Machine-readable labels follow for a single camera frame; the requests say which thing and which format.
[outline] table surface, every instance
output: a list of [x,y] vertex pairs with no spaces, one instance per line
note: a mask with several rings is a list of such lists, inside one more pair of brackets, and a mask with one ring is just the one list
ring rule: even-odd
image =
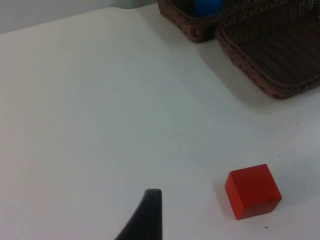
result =
[[[269,98],[155,4],[0,35],[0,239],[112,240],[160,188],[165,240],[318,240],[319,102]],[[283,199],[236,221],[228,173],[263,163]]]

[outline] white wall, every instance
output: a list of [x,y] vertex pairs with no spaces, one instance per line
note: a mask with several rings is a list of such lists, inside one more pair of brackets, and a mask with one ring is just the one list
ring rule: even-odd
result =
[[106,7],[125,9],[156,0],[0,0],[0,34]]

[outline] red cube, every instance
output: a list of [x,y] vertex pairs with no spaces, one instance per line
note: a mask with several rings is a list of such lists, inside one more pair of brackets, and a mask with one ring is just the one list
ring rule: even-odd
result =
[[282,199],[267,164],[230,172],[225,190],[237,220],[270,213]]

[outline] brown woven basket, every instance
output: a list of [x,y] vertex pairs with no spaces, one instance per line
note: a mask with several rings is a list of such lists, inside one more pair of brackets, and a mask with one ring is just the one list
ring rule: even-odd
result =
[[231,61],[273,98],[320,85],[320,0],[277,0],[232,16],[215,33]]
[[226,0],[222,11],[206,17],[193,15],[194,0],[158,0],[158,6],[161,15],[181,29],[192,42],[201,43],[215,37],[215,29],[221,20],[270,1]]

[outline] blue object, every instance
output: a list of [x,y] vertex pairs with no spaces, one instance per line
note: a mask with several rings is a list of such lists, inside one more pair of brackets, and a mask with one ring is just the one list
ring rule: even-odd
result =
[[194,0],[194,15],[206,17],[222,9],[223,0]]

